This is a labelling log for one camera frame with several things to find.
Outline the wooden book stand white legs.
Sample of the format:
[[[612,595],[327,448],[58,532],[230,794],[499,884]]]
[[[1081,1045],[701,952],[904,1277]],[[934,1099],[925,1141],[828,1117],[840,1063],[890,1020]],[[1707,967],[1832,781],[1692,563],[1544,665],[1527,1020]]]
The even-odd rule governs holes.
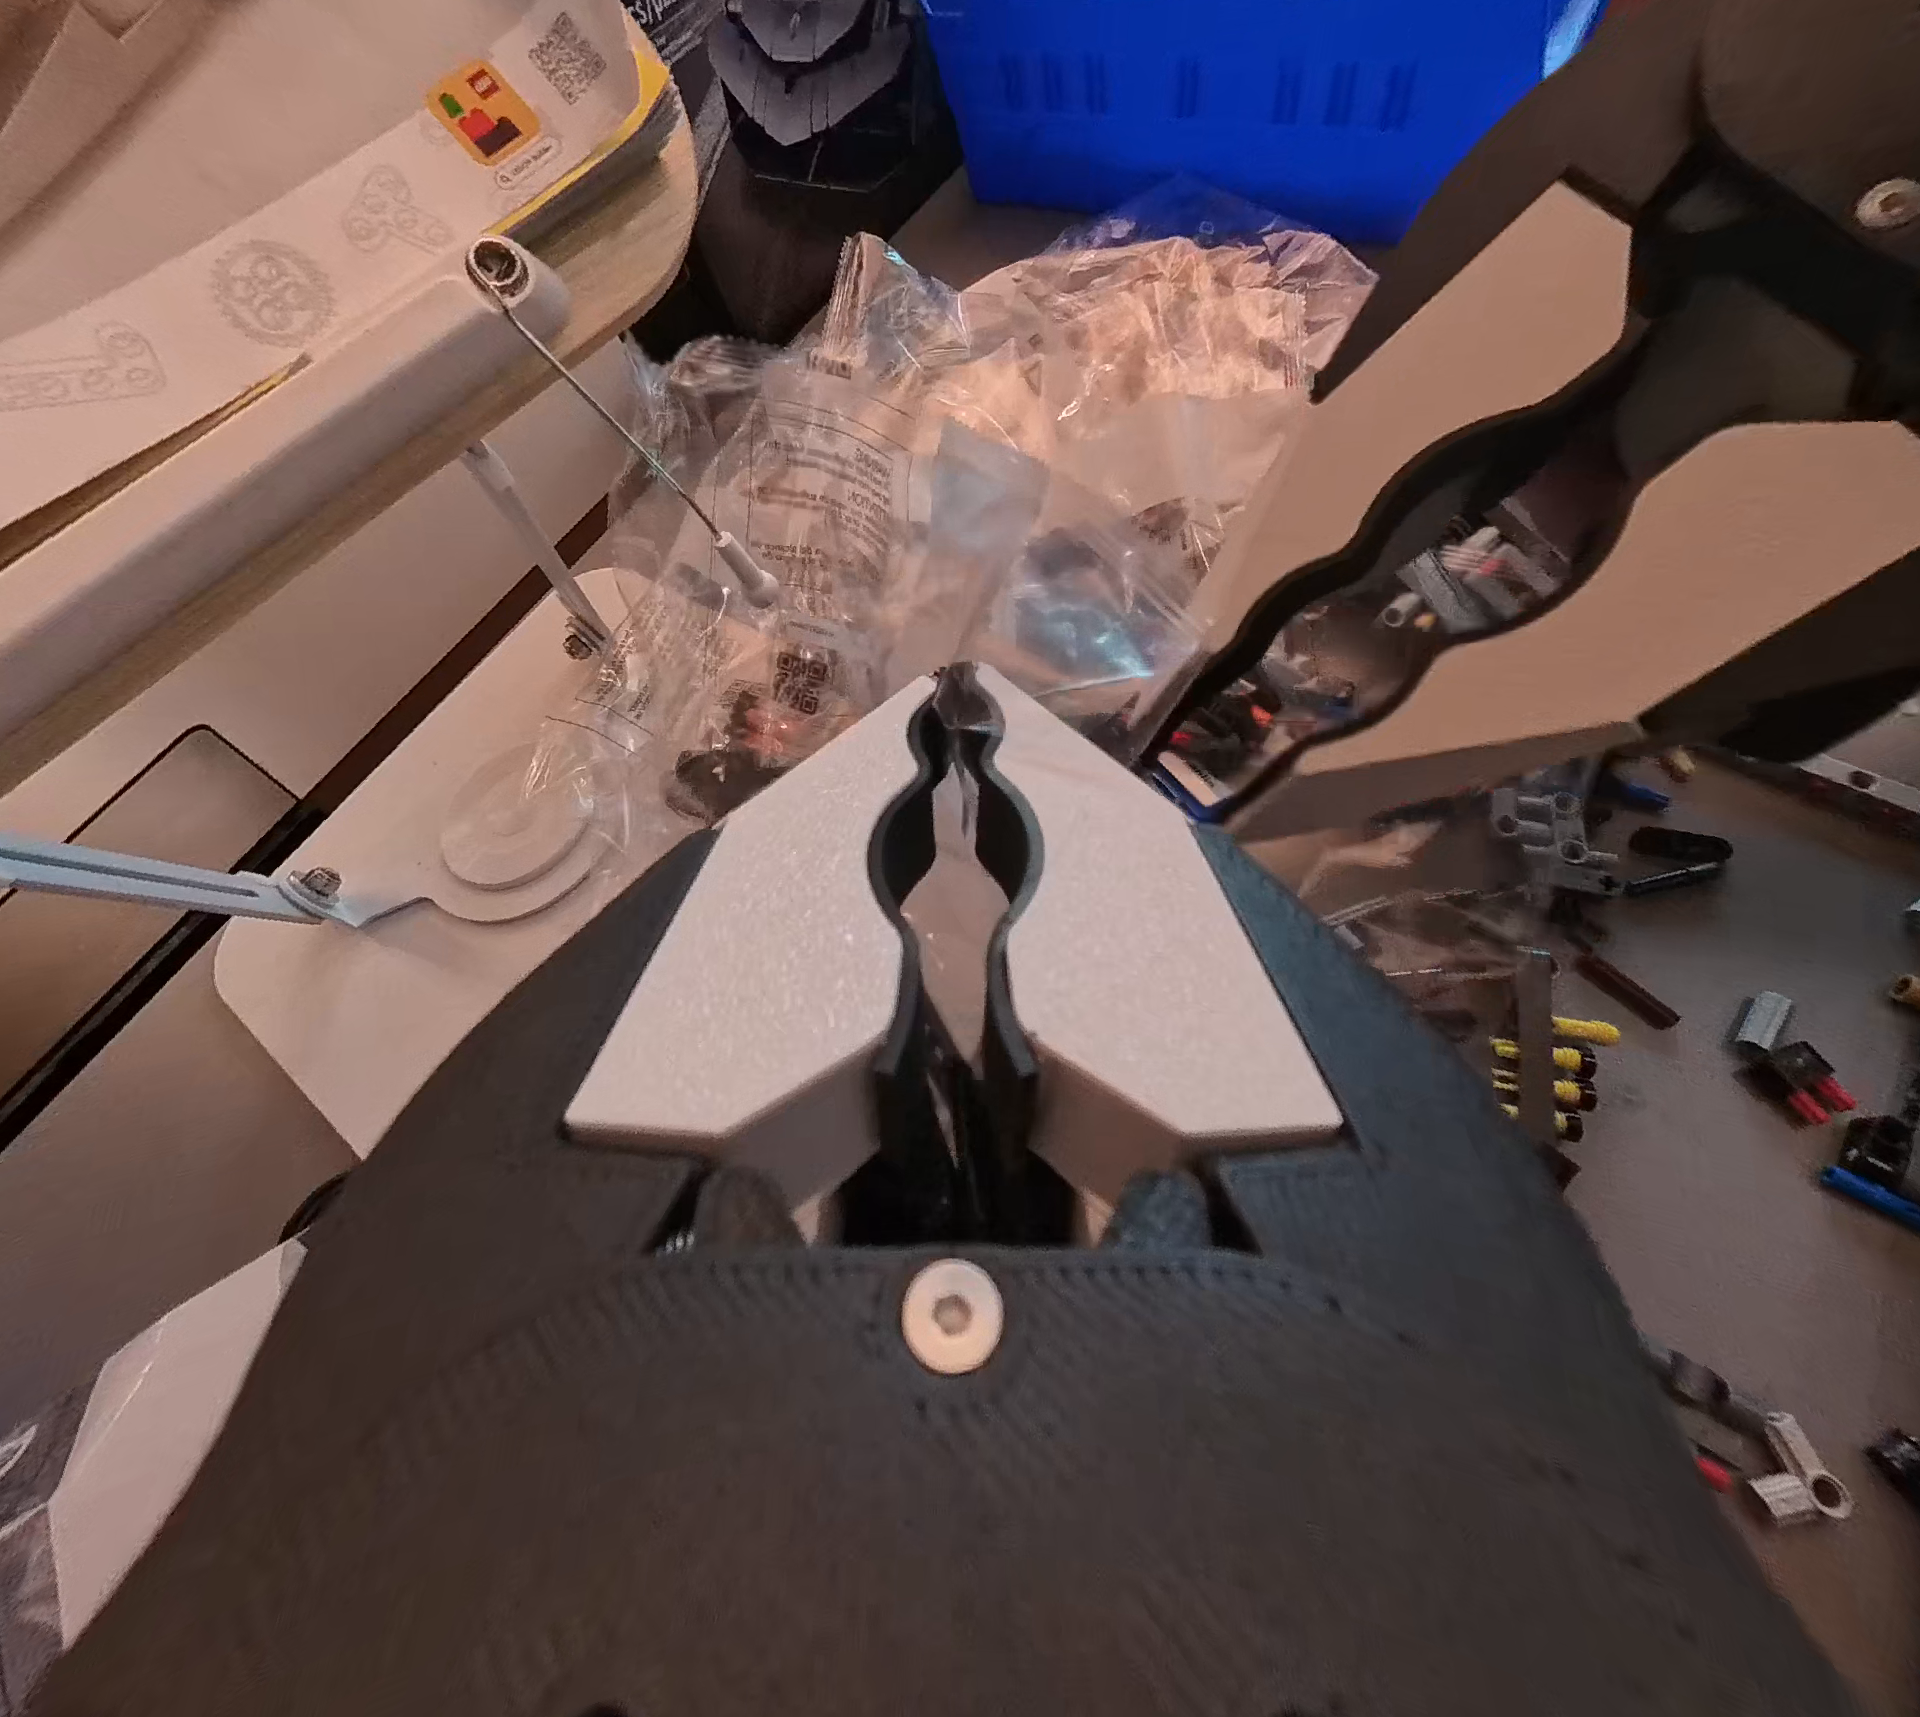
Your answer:
[[[278,368],[4,561],[4,790],[171,674],[667,294],[700,205],[672,78],[635,126],[494,237],[526,263],[504,305],[470,241],[400,301]]]

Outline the dark toy beam yellow pins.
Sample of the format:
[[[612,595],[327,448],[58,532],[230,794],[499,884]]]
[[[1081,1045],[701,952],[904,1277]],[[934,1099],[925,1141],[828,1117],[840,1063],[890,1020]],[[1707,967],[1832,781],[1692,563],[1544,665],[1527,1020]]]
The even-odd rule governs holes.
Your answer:
[[[1555,962],[1527,948],[1514,962],[1510,1018],[1488,1039],[1488,1077],[1510,1123],[1545,1155],[1564,1157],[1587,1133],[1599,1105],[1597,1064],[1619,1046],[1615,1024],[1555,1010]]]

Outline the short black toy beam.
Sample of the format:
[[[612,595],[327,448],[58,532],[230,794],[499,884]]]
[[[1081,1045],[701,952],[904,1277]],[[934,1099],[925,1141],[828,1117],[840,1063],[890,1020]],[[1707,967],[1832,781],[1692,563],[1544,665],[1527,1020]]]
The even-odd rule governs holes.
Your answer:
[[[1733,859],[1731,841],[1667,825],[1643,825],[1626,841],[1632,875],[1619,884],[1622,898],[1663,895],[1711,884]]]

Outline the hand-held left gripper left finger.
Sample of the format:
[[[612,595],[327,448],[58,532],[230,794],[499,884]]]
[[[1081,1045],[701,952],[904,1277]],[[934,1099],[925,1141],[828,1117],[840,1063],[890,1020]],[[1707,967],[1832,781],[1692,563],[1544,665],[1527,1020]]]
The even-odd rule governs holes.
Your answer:
[[[875,1157],[935,1198],[951,1145],[902,902],[934,862],[947,767],[911,677],[707,832],[562,1126],[586,1149],[767,1176],[790,1207]]]

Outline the cluster of grey toy connectors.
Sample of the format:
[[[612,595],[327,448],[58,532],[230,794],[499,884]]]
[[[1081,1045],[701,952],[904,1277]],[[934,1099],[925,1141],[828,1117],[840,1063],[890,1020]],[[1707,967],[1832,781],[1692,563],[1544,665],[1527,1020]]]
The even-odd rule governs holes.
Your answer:
[[[1576,792],[1500,786],[1489,792],[1489,829],[1515,851],[1524,884],[1541,902],[1562,893],[1613,898],[1623,888],[1618,859],[1587,841]]]

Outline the clear bag with printed warnings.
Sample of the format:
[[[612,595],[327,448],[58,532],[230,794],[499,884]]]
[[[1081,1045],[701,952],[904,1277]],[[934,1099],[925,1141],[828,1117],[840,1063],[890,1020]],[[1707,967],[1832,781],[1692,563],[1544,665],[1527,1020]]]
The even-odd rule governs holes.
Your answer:
[[[609,557],[635,778],[696,825],[794,771],[908,680],[989,664],[1130,759],[1183,660],[1183,566],[1071,444],[1035,299],[953,290],[874,235],[782,348],[635,361],[642,461]]]

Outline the black toy assembly orange connectors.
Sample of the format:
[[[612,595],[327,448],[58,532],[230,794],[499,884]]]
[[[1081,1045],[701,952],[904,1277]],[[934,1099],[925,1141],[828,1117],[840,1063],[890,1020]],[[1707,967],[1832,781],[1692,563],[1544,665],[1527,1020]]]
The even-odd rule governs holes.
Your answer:
[[[1518,500],[1505,500],[1489,521],[1455,521],[1446,540],[1404,563],[1375,621],[1434,639],[1474,637],[1533,612],[1570,571],[1570,554]]]

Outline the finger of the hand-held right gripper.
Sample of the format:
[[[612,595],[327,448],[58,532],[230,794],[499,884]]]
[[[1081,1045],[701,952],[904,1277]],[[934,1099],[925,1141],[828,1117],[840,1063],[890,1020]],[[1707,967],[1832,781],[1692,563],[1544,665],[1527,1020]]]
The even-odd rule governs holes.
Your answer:
[[[1299,744],[1210,817],[1236,841],[1355,826],[1629,744],[1660,704],[1915,542],[1905,426],[1731,426],[1641,490],[1580,582],[1439,648],[1380,719]]]
[[[1192,707],[1253,674],[1355,683],[1351,718],[1304,744],[1380,719],[1468,639],[1380,627],[1399,568],[1500,501],[1568,552],[1560,589],[1597,566],[1646,487],[1618,431],[1639,337],[1632,248],[1626,221],[1553,181],[1313,385],[1192,603],[1194,651],[1140,699],[1140,773],[1161,771]]]

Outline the white toy connector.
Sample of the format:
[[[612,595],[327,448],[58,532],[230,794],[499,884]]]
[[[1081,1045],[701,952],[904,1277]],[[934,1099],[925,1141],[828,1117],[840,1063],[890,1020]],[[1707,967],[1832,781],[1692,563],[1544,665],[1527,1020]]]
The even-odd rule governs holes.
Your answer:
[[[1785,1413],[1760,1414],[1760,1441],[1772,1467],[1743,1483],[1755,1513],[1774,1528],[1799,1528],[1817,1520],[1846,1523],[1856,1499],[1819,1458],[1802,1424]]]

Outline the toy set instruction booklet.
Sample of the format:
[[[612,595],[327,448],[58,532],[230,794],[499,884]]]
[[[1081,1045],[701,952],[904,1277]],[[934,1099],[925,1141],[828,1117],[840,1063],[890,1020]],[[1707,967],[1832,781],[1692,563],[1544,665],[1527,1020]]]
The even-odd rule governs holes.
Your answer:
[[[1,0],[1,518],[53,521],[643,132],[619,0]]]

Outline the black toy piece red pins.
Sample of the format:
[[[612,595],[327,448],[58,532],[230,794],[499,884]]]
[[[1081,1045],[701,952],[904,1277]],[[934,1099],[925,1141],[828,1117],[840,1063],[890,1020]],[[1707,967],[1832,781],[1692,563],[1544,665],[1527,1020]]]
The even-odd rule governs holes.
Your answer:
[[[1804,1039],[1755,1051],[1742,1069],[1760,1095],[1804,1126],[1821,1129],[1857,1109],[1832,1063]]]

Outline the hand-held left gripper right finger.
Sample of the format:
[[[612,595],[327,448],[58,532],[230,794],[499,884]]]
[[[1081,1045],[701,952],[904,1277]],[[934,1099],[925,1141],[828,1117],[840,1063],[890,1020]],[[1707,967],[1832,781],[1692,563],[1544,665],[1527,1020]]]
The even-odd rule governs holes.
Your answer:
[[[1135,1176],[1332,1146],[1345,1117],[1197,826],[996,668],[961,695],[1013,1155],[1089,1220]]]

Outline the small clear bag toy pieces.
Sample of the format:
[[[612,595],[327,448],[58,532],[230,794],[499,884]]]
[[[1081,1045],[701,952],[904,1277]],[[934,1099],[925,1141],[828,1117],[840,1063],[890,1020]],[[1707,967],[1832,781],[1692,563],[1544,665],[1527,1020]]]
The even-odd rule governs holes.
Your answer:
[[[1043,838],[1060,838],[1068,810],[1101,815],[1097,886],[1092,913],[1076,920],[1069,942],[1077,956],[1103,944],[1112,927],[1126,934],[1150,914],[1165,914],[1168,868],[1147,861],[1147,844],[1179,826],[1205,829],[1192,812],[1187,773],[1172,782],[1140,778],[1126,764],[1049,713],[991,668],[951,661],[935,674],[938,713],[950,768],[930,801],[931,865],[904,896],[904,916],[917,939],[925,1000],[938,1014],[941,1051],[975,1075],[989,1060],[989,995],[996,934],[1022,901],[1027,878],[1019,819],[1002,819],[985,792],[984,756],[1012,735],[1015,754],[1035,754],[1039,778],[1062,807],[1037,815]],[[1244,841],[1244,849],[1317,913],[1372,895],[1412,896],[1432,891],[1489,888],[1518,866],[1483,829],[1479,796],[1437,798],[1397,807],[1343,829]]]

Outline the blue toy axle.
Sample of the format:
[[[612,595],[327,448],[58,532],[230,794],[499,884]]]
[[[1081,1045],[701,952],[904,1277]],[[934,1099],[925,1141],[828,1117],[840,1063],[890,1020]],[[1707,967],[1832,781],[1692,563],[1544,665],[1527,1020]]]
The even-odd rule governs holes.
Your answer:
[[[1836,1198],[1847,1201],[1861,1211],[1917,1237],[1920,1208],[1914,1191],[1904,1186],[1887,1186],[1838,1164],[1819,1171],[1816,1174],[1816,1183]]]

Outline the pile of small toy pieces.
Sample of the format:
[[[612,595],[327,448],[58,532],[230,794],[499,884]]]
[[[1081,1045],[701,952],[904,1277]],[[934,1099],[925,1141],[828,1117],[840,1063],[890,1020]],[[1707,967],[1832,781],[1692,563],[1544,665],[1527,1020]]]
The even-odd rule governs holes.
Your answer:
[[[1172,727],[1158,764],[1194,790],[1231,792],[1296,744],[1345,724],[1353,697],[1351,680],[1242,677]]]

